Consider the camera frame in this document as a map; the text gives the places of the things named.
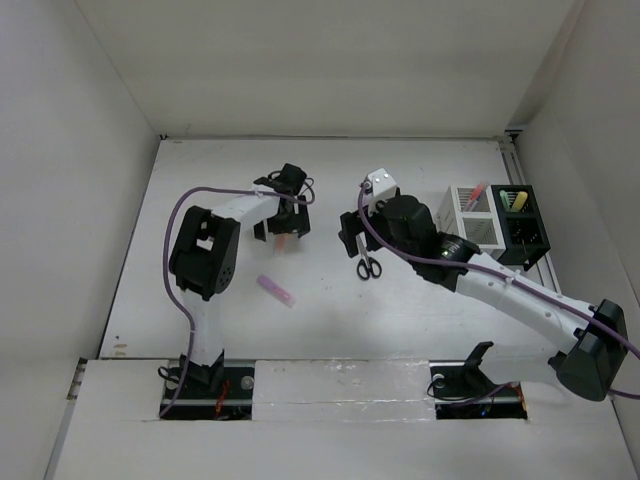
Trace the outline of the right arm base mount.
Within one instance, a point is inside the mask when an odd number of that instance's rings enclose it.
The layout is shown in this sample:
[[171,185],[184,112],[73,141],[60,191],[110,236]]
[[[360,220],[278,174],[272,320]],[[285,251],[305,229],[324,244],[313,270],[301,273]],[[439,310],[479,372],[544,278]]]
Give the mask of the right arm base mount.
[[429,362],[426,395],[434,401],[437,420],[528,419],[521,384],[496,384],[480,369],[493,346],[481,342],[463,360]]

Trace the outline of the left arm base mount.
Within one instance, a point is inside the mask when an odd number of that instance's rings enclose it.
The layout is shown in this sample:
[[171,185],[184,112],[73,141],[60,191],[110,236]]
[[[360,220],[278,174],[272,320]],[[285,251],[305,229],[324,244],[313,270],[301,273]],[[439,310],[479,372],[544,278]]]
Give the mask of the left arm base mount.
[[159,406],[162,420],[245,421],[252,419],[255,362],[224,359],[211,366],[189,363],[181,388],[178,383],[186,357],[160,366],[163,394]]

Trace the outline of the orange highlighter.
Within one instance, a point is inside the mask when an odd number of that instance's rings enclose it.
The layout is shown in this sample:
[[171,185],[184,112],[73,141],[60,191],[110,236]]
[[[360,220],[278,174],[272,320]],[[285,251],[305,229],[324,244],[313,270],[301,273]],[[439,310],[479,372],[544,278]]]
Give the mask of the orange highlighter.
[[285,255],[290,251],[290,240],[291,236],[289,234],[279,234],[274,237],[274,254],[275,255]]

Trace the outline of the yellow highlighter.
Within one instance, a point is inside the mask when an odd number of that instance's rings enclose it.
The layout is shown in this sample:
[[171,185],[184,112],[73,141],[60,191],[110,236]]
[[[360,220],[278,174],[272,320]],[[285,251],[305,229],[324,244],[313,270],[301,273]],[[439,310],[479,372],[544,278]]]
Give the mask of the yellow highlighter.
[[519,191],[510,206],[510,212],[520,212],[528,201],[528,193],[526,191]]

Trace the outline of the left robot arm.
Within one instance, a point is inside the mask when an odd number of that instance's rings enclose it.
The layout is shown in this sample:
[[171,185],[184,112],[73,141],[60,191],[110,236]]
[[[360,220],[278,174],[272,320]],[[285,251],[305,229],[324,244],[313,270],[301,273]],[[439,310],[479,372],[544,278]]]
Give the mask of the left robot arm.
[[[315,193],[307,179],[300,167],[286,163],[254,180],[248,189],[194,187],[179,198],[170,214],[163,245],[163,282],[189,323],[187,350],[179,360],[180,377],[201,396],[212,396],[222,387],[224,346],[215,297],[234,277],[240,236],[248,230],[260,241],[269,233],[308,234],[308,206],[315,201]],[[211,209],[187,208],[170,244],[180,208],[197,193],[231,199]]]

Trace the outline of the red pen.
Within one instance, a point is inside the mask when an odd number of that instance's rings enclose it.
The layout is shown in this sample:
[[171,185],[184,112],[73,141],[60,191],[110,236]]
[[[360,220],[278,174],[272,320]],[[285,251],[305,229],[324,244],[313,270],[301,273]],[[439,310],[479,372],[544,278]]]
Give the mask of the red pen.
[[476,208],[477,204],[479,203],[480,197],[486,191],[488,186],[489,184],[487,182],[481,182],[474,188],[465,206],[465,210],[467,212],[471,212]]

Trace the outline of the green highlighter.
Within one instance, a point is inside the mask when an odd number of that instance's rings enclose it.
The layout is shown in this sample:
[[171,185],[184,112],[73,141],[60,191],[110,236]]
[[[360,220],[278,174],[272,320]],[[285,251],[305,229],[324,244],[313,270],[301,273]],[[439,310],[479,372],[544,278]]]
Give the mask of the green highlighter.
[[501,190],[499,192],[500,201],[505,212],[509,212],[511,210],[511,203],[509,199],[509,194],[505,190]]

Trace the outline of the purple highlighter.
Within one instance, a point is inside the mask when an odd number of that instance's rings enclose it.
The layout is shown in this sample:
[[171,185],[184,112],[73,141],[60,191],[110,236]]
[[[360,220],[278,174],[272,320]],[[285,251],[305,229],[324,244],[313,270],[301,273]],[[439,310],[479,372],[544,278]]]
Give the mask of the purple highlighter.
[[282,286],[277,284],[274,280],[266,275],[259,275],[257,277],[256,283],[267,293],[269,293],[272,297],[277,299],[279,302],[287,306],[288,308],[292,308],[295,305],[295,298],[293,295],[284,289]]

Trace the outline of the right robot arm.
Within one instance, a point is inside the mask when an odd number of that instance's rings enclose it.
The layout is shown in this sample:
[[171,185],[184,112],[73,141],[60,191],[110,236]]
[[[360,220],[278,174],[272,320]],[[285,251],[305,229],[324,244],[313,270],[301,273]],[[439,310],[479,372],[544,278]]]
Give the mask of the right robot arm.
[[623,310],[603,300],[594,306],[569,299],[512,271],[480,248],[436,228],[429,208],[397,194],[340,217],[338,237],[347,255],[381,248],[411,265],[422,279],[478,300],[514,318],[557,348],[548,360],[559,382],[590,401],[614,394],[612,384],[628,353],[637,354],[626,333]]

